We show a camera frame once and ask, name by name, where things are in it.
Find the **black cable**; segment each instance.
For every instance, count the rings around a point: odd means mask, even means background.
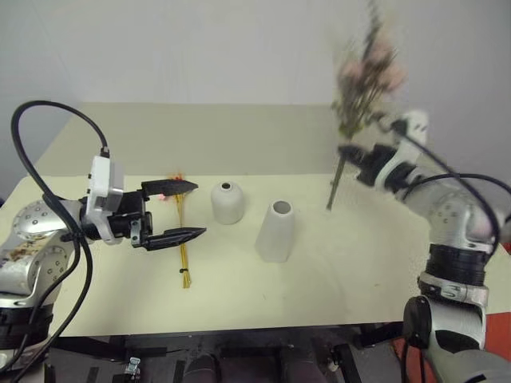
[[[424,353],[420,349],[418,351],[419,363],[421,365],[421,383],[426,383],[426,367],[424,366]]]
[[[399,129],[393,129],[399,136],[408,140],[410,143],[415,145],[417,148],[421,149],[421,151],[426,154],[430,159],[432,159],[440,168],[442,168],[445,172],[449,173],[457,182],[459,182],[465,189],[467,189],[481,204],[482,209],[485,211],[488,216],[489,222],[492,226],[493,231],[493,249],[489,253],[489,257],[491,258],[495,251],[497,251],[499,239],[501,237],[501,229],[499,228],[499,223],[497,217],[495,216],[495,212],[490,207],[488,202],[486,202],[485,197],[481,195],[481,193],[470,183],[462,179],[456,171],[454,171],[451,167],[449,167],[443,160],[441,160],[436,154],[431,152],[427,147],[417,142],[410,136],[407,136],[404,132],[400,132]]]
[[[408,376],[406,375],[406,357],[408,357],[408,342],[405,341],[405,345],[402,347],[401,353],[401,383],[408,382]]]
[[[484,174],[477,174],[477,173],[459,173],[458,175],[460,176],[460,178],[483,180],[483,181],[490,182],[491,184],[495,184],[498,187],[504,189],[506,192],[508,192],[509,195],[511,195],[511,187],[508,184],[506,184],[505,182],[502,182],[497,178],[493,178],[490,176],[486,176]],[[427,177],[427,178],[415,181],[412,184],[408,185],[408,188],[409,188],[409,191],[411,191],[419,185],[426,184],[431,181],[443,180],[445,178],[453,178],[453,176],[450,174],[438,174],[436,176],[431,176],[431,177]],[[505,218],[505,221],[506,222],[511,221],[511,213],[508,214],[508,216]]]
[[[49,294],[60,284],[62,281],[67,278],[76,268],[79,260],[80,260],[80,245],[84,249],[85,253],[85,259],[87,262],[87,271],[85,276],[85,282],[84,286],[82,288],[82,291],[80,293],[80,296],[78,297],[78,300],[76,301],[73,309],[68,314],[67,318],[64,320],[64,322],[61,324],[61,326],[57,329],[55,334],[51,337],[51,339],[30,359],[28,364],[22,369],[22,371],[16,376],[15,379],[12,381],[19,381],[25,373],[28,371],[28,369],[32,366],[35,361],[39,359],[41,355],[43,355],[49,347],[51,347],[52,343],[55,341],[55,339],[64,331],[64,329],[69,325],[71,320],[74,318],[76,313],[78,312],[78,309],[80,308],[81,304],[83,303],[85,296],[87,295],[87,292],[90,287],[90,283],[92,280],[92,272],[93,272],[93,260],[92,255],[90,253],[89,244],[87,243],[84,233],[81,230],[80,226],[75,222],[71,214],[65,209],[64,205],[60,202],[60,199],[55,196],[55,194],[50,190],[48,185],[44,182],[44,180],[41,178],[33,164],[31,163],[30,159],[26,155],[25,149],[23,148],[22,140],[19,134],[19,121],[21,119],[22,114],[29,108],[32,108],[34,106],[40,106],[40,105],[46,105],[46,106],[53,106],[55,108],[64,109],[72,114],[75,114],[76,116],[79,116],[81,119],[85,120],[89,125],[94,129],[94,131],[97,133],[97,135],[100,137],[101,141],[101,155],[102,156],[109,156],[109,148],[107,141],[105,139],[105,136],[103,132],[99,129],[99,127],[92,121],[90,118],[88,118],[85,114],[81,113],[80,111],[64,104],[60,104],[57,102],[52,101],[30,101],[23,105],[20,105],[15,111],[11,119],[11,134],[13,137],[14,147],[16,148],[16,152],[18,153],[18,156],[25,166],[25,169],[28,171],[30,176],[34,179],[35,183],[40,187],[40,189],[43,191],[44,196],[46,197],[48,201],[49,207],[59,216],[60,219],[64,222],[68,230],[73,234],[73,245],[74,245],[74,261],[71,267],[63,274],[61,277],[59,277],[45,292],[44,294],[38,299],[37,304],[34,306],[32,313],[30,315],[29,324],[32,325],[35,321],[35,318],[37,317],[37,313],[39,308],[42,306],[43,302],[46,300]],[[17,353],[14,355],[15,357],[11,358],[11,360],[4,366],[2,369],[0,369],[0,373],[4,372],[5,370],[9,369],[16,363],[16,361],[20,358],[22,355],[25,347],[26,342],[28,340],[28,336],[25,335],[22,339],[22,344],[18,348]]]

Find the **red object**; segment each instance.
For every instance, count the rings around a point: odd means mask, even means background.
[[[400,359],[404,343],[402,339],[393,341],[394,350]],[[511,313],[489,314],[486,316],[485,349],[511,361]],[[418,349],[414,347],[408,349],[406,363],[410,383],[420,383],[421,366],[419,364]],[[428,383],[437,381],[428,363],[426,363],[426,381]]]

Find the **table surface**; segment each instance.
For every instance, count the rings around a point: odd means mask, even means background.
[[[128,176],[125,190],[155,177]],[[317,326],[402,319],[428,254],[428,224],[392,195],[370,190],[346,174],[332,212],[325,209],[331,175],[194,176],[199,188],[185,199],[187,226],[208,231],[188,243],[192,287],[181,287],[179,249],[147,252],[125,240],[92,245],[89,294],[66,336]],[[243,219],[223,226],[212,216],[210,192],[219,182],[240,185]],[[87,179],[47,177],[55,193],[84,195]],[[41,192],[25,178],[0,209],[0,241],[19,209]],[[286,263],[265,263],[254,242],[268,204],[290,201],[295,243]],[[155,234],[176,227],[173,200],[148,202]],[[511,311],[511,257],[502,248],[488,266],[489,313]],[[85,276],[81,263],[64,282],[52,329],[74,304]]]

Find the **white ceramic vase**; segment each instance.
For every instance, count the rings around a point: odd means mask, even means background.
[[[255,249],[267,262],[286,262],[295,231],[295,211],[287,201],[271,203],[255,241]]]
[[[222,182],[211,190],[211,204],[215,220],[223,225],[238,222],[245,212],[241,188],[234,182]]]

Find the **white wall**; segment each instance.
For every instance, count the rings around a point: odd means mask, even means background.
[[[461,170],[511,180],[511,2],[387,0],[430,146]],[[0,195],[23,175],[16,104],[330,103],[333,62],[367,16],[360,0],[0,0]],[[26,129],[38,157],[66,117]]]

